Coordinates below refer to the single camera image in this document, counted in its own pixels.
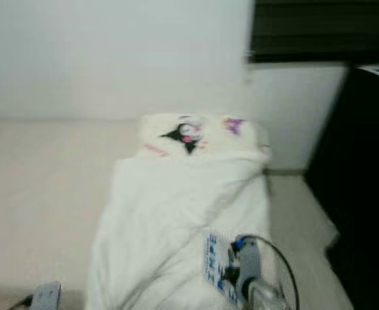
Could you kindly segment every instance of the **black cartoon character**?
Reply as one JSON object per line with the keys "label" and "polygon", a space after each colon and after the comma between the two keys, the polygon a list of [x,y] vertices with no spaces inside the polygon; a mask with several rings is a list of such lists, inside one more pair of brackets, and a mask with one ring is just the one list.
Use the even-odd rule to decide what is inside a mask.
{"label": "black cartoon character", "polygon": [[182,116],[180,119],[182,122],[173,131],[163,134],[161,137],[182,142],[188,154],[191,154],[203,137],[203,119],[196,116]]}

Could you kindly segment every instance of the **white floor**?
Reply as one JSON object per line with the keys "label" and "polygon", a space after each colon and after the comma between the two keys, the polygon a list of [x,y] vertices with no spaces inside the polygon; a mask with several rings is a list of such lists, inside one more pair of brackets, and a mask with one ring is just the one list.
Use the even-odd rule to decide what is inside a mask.
{"label": "white floor", "polygon": [[[62,309],[82,308],[110,171],[135,144],[133,122],[0,121],[0,310],[49,280],[65,285]],[[323,255],[336,231],[311,192],[299,176],[270,185],[272,235],[296,273],[301,309],[352,309]]]}

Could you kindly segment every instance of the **white bedsheet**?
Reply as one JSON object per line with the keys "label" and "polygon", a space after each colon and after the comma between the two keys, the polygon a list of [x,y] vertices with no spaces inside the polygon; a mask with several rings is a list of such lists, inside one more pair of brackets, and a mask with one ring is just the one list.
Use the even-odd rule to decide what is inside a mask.
{"label": "white bedsheet", "polygon": [[[114,170],[92,248],[86,309],[232,309],[204,279],[212,229],[269,237],[260,152],[179,159],[131,158]],[[274,281],[272,253],[263,275]]]}

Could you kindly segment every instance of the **cable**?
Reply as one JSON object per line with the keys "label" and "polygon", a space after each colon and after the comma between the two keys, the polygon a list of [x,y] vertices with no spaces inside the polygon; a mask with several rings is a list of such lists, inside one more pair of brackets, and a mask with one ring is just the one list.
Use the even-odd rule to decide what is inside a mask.
{"label": "cable", "polygon": [[7,310],[14,310],[14,309],[17,309],[18,307],[21,307],[21,306],[30,307],[32,305],[32,301],[33,301],[33,295],[28,295],[26,298],[20,300],[16,304],[12,305]]}
{"label": "cable", "polygon": [[292,282],[292,286],[294,287],[294,295],[295,295],[295,309],[296,310],[300,310],[300,297],[298,296],[298,289],[297,289],[297,283],[295,281],[295,277],[294,277],[294,274],[292,273],[292,269],[291,269],[291,266],[290,264],[288,263],[287,259],[285,258],[285,256],[282,254],[282,252],[279,250],[279,248],[277,248],[275,245],[273,245],[270,241],[268,241],[267,239],[265,238],[262,238],[261,236],[258,236],[256,234],[247,234],[245,236],[242,236],[241,237],[241,240],[244,240],[246,238],[254,238],[254,239],[257,239],[257,240],[260,240],[262,241],[263,243],[269,245],[271,247],[271,249],[273,249],[277,254],[278,256],[283,260],[285,266],[287,267],[288,269],[288,273],[290,275],[290,278],[291,278],[291,282]]}

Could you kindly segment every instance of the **cartoon character print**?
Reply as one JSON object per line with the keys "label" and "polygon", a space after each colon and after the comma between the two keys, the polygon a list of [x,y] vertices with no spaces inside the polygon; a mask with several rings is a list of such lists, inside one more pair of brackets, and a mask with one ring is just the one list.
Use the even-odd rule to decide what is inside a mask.
{"label": "cartoon character print", "polygon": [[184,144],[188,154],[192,154],[198,143],[202,140],[202,126],[204,120],[196,116],[182,116],[181,123],[167,134],[161,135]]}
{"label": "cartoon character print", "polygon": [[226,129],[231,131],[234,135],[240,135],[240,125],[244,122],[244,119],[226,118],[223,120],[223,125]]}

